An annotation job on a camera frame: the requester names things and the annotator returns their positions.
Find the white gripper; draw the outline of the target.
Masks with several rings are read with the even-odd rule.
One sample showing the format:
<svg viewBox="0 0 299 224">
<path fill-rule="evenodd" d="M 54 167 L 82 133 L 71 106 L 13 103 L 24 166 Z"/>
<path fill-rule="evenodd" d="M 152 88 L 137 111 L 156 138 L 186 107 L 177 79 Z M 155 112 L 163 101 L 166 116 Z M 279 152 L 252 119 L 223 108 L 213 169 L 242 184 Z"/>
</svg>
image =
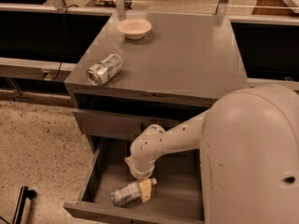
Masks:
<svg viewBox="0 0 299 224">
<path fill-rule="evenodd" d="M 151 181 L 149 177 L 153 173 L 155 164 L 153 162 L 138 161 L 133 156 L 126 157 L 124 161 L 128 165 L 132 176 L 137 180 L 141 180 L 139 182 L 140 198 L 142 203 L 147 203 L 151 196 Z"/>
</svg>

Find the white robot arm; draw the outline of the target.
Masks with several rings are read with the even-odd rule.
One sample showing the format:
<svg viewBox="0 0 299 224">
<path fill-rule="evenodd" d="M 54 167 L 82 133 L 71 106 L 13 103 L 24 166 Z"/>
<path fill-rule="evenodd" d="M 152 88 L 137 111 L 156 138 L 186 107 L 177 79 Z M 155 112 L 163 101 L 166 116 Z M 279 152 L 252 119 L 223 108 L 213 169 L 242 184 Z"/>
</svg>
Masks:
<svg viewBox="0 0 299 224">
<path fill-rule="evenodd" d="M 151 176 L 170 153 L 200 152 L 206 224 L 299 224 L 299 95 L 282 85 L 231 92 L 164 131 L 151 125 L 126 158 Z"/>
</svg>

